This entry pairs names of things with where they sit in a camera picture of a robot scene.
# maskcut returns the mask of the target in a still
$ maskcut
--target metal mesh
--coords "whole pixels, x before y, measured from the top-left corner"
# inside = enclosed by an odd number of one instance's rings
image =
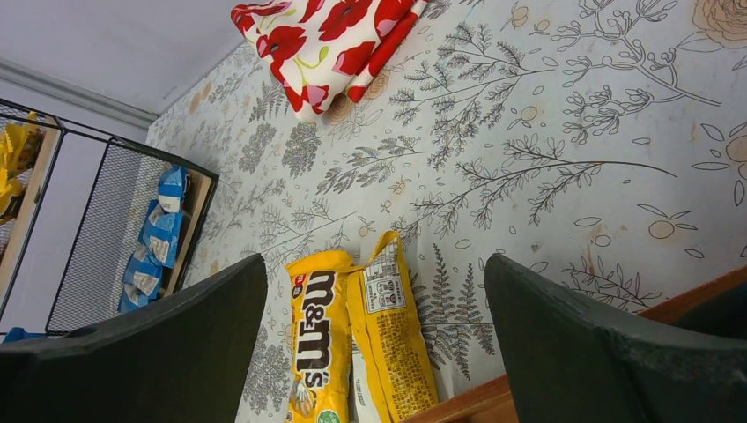
[[[117,315],[124,268],[167,166],[114,144],[107,148],[47,331],[75,330]]]
[[[0,114],[20,117],[24,119],[26,119],[26,117],[28,116],[28,113],[25,110],[12,108],[2,103],[0,103]],[[23,124],[23,122],[0,116],[0,130],[4,130],[5,125],[7,125],[8,123],[14,123],[18,125]],[[26,185],[28,185],[28,180],[29,178],[31,178],[31,173],[31,170],[27,170],[23,174],[17,176],[18,181],[23,184],[24,188],[26,187]],[[16,220],[11,219],[0,225],[0,257],[2,257],[5,253],[5,248],[8,246],[8,241],[11,239],[11,233],[13,232],[13,227],[15,226],[15,224]]]

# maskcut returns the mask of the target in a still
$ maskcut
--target wooden edge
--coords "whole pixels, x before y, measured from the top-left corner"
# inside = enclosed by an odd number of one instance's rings
[[[187,244],[189,244],[192,237],[195,235],[197,221],[199,220],[199,215],[203,210],[211,186],[211,179],[209,177],[193,169],[189,169],[188,172],[191,184],[189,185],[189,191],[187,192],[184,202],[184,220],[182,221],[182,228],[184,228],[183,225],[186,224],[187,229],[183,232],[183,238],[180,239],[179,254],[176,256],[176,260],[174,261],[174,268],[171,271],[168,284],[164,285],[162,291],[164,296],[171,295],[176,290],[181,268],[185,265],[185,260],[187,258]]]
[[[50,124],[56,124],[56,122],[49,117],[47,118],[47,122]],[[21,202],[20,210],[18,210],[16,223],[13,225],[11,237],[8,240],[8,245],[5,247],[3,261],[0,262],[0,296],[2,296],[5,291],[5,287],[7,287],[11,275],[13,274],[13,270],[16,267],[18,253],[21,249],[24,238],[26,237],[26,232],[28,231],[29,219],[31,219],[33,209],[36,207],[36,195],[39,192],[41,183],[43,182],[45,170],[49,167],[49,156],[52,154],[54,146],[57,143],[59,130],[54,128],[45,128],[45,130],[44,140],[41,143],[39,154],[36,156],[31,178],[29,178],[28,184],[26,185],[26,193]]]
[[[709,301],[730,289],[747,282],[747,266],[731,271],[705,285],[691,289],[638,313],[641,317],[659,323],[672,324],[699,304]]]
[[[503,375],[403,420],[403,423],[457,422],[509,403],[513,410],[514,400],[508,388],[508,378]]]
[[[674,323],[699,304],[744,283],[747,283],[747,266],[641,311],[638,315],[659,323]],[[514,398],[511,396],[511,389],[508,386],[508,377],[502,375],[410,417],[404,422],[513,423],[518,421],[514,408]]]

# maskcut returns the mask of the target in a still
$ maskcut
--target red floral cloth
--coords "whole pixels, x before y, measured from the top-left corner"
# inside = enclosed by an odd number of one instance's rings
[[[428,0],[274,0],[240,4],[231,19],[313,122],[337,95],[358,102]]]

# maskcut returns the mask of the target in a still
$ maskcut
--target tablecloth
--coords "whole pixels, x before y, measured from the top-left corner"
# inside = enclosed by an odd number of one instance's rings
[[[148,143],[220,173],[187,284],[267,263],[237,421],[285,416],[284,265],[363,261],[390,228],[441,399],[505,373],[496,251],[633,313],[746,265],[745,20],[732,0],[432,0],[365,99],[316,124],[236,49]]]

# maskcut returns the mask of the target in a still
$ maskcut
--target black mesh basket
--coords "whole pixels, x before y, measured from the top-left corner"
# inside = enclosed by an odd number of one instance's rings
[[[26,119],[30,108],[0,99],[0,129],[5,124],[31,122]],[[99,168],[88,195],[83,217],[75,235],[61,282],[51,306],[46,332],[62,335],[91,323],[117,315],[122,292],[122,274],[130,255],[138,244],[138,234],[144,222],[148,203],[157,197],[158,179],[172,164],[188,169],[191,188],[185,201],[184,222],[177,253],[178,266],[172,271],[164,269],[163,285],[159,296],[169,295],[181,288],[186,269],[194,253],[206,212],[218,184],[218,176],[183,158],[162,152],[147,145],[130,141],[95,128],[37,112],[37,122],[47,130],[57,131],[53,151],[49,154],[49,169],[33,196],[33,212],[26,216],[27,227],[14,227],[15,219],[0,226],[1,249],[13,236],[23,236],[16,241],[18,251],[0,307],[0,318],[11,298],[11,291],[23,262],[34,222],[46,194],[54,164],[65,136],[75,134],[105,144]],[[10,264],[0,263],[6,269]]]

